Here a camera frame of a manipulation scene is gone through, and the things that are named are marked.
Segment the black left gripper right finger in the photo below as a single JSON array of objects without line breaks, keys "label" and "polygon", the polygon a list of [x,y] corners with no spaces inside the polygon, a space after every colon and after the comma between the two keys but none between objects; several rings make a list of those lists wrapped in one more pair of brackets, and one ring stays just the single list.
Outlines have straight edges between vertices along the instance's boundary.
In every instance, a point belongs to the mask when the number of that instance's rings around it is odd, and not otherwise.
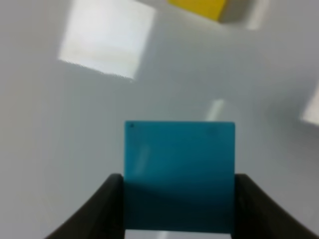
[{"label": "black left gripper right finger", "polygon": [[235,175],[234,239],[317,239],[248,175]]}]

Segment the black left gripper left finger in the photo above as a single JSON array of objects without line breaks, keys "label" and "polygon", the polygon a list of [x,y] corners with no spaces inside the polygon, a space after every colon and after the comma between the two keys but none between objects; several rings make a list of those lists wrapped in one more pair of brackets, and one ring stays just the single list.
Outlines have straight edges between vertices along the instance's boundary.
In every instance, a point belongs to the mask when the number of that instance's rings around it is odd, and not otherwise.
[{"label": "black left gripper left finger", "polygon": [[48,239],[123,239],[124,179],[111,174],[94,195]]}]

